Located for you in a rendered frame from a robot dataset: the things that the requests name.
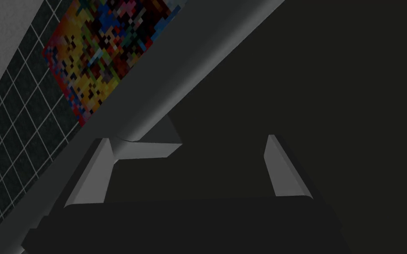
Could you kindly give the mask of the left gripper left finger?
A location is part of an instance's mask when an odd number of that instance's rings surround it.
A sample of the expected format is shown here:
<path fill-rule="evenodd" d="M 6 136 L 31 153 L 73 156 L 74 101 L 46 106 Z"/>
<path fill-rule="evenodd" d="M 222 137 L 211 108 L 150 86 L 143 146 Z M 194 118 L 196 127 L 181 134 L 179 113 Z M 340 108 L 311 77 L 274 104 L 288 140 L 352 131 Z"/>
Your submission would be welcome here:
<path fill-rule="evenodd" d="M 108 138 L 98 144 L 92 157 L 68 197 L 65 207 L 73 204 L 103 203 L 114 165 L 114 155 Z"/>

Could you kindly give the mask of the colourful pixel pattern wall picture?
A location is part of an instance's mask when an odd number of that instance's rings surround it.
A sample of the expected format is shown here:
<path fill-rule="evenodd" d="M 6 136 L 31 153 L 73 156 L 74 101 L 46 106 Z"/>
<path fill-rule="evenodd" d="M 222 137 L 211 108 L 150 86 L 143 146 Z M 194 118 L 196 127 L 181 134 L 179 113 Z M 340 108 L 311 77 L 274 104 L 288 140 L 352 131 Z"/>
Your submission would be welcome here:
<path fill-rule="evenodd" d="M 188 0 L 73 0 L 42 56 L 84 125 Z"/>

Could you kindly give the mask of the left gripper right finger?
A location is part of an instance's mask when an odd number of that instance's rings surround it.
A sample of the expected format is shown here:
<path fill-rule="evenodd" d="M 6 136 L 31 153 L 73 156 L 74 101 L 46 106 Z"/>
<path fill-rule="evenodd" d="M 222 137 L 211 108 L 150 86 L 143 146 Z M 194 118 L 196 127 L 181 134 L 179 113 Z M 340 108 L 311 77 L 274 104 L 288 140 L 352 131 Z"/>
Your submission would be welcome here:
<path fill-rule="evenodd" d="M 268 135 L 264 161 L 276 196 L 308 196 L 312 194 L 275 135 Z"/>

